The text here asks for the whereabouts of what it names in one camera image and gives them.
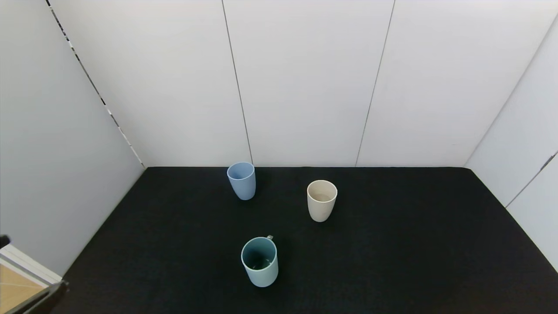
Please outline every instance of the white wall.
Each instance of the white wall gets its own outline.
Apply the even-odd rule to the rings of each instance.
[[[250,161],[220,0],[51,0],[146,166]]]
[[[0,38],[0,232],[63,275],[143,167],[44,1],[1,1]]]
[[[466,164],[506,206],[558,150],[558,23]]]
[[[51,3],[147,166],[251,153],[463,166],[558,12],[557,0]]]
[[[252,156],[354,166],[393,0],[225,0]]]
[[[558,271],[558,158],[521,192],[508,211]]]
[[[359,166],[463,166],[557,1],[397,0]]]

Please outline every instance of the wooden surface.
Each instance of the wooden surface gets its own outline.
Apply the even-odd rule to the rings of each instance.
[[[0,314],[32,297],[43,288],[33,281],[0,265]]]

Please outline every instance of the blue cup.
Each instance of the blue cup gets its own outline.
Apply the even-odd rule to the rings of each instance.
[[[244,244],[240,253],[242,265],[256,287],[269,286],[279,274],[277,247],[271,239],[273,236],[255,237]]]
[[[251,163],[236,163],[227,169],[230,185],[238,198],[243,201],[251,199],[256,193],[256,170]]]

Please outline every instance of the black floor mat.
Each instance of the black floor mat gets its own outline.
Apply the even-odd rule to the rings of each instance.
[[[322,223],[306,187],[339,191]],[[558,313],[558,274],[463,168],[148,168],[66,273],[55,313]],[[273,235],[253,286],[243,245]]]

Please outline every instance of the mug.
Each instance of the mug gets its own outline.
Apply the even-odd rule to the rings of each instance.
[[[337,199],[335,185],[326,180],[316,180],[308,185],[306,195],[310,217],[317,222],[328,219]]]
[[[277,247],[271,239],[273,236],[255,237],[244,244],[240,253],[242,265],[256,287],[269,286],[279,273]]]
[[[238,198],[247,201],[256,193],[256,169],[251,163],[236,163],[227,169],[230,185]]]

